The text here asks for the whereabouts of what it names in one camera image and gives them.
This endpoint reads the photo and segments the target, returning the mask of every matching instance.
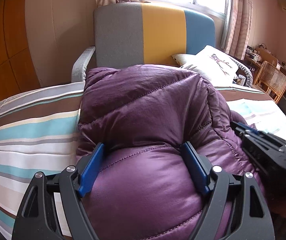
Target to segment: color block headboard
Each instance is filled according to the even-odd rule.
[[[94,11],[98,67],[175,65],[171,55],[215,47],[214,21],[166,3],[120,3]]]

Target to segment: rattan chair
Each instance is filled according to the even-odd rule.
[[[267,91],[260,87],[261,84],[268,87]],[[277,104],[286,90],[286,76],[272,64],[264,61],[252,87],[265,93],[271,90],[275,94],[273,100]]]

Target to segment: white pillow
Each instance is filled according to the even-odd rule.
[[[176,54],[172,57],[181,68],[201,74],[213,86],[231,85],[238,70],[236,63],[227,54],[209,45],[196,55]]]

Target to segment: silver bolt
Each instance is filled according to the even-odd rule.
[[[40,171],[35,174],[35,177],[36,177],[37,179],[41,178],[42,176],[43,176],[43,173],[40,172]]]
[[[253,177],[253,173],[247,172],[247,173],[245,173],[245,176],[248,177],[249,179],[251,179]]]
[[[216,173],[219,173],[222,171],[222,168],[220,166],[213,166],[213,171],[215,171]]]
[[[74,166],[69,166],[69,167],[66,168],[66,171],[67,172],[73,172],[73,171],[75,171],[75,167]]]

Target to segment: purple puffer jacket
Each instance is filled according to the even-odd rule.
[[[222,95],[199,74],[160,65],[123,70],[96,68],[87,74],[77,155],[99,142],[109,154],[83,199],[100,240],[186,240],[200,217],[196,193],[178,151],[190,141],[213,165],[259,176],[241,150]],[[223,236],[230,205],[216,238]]]

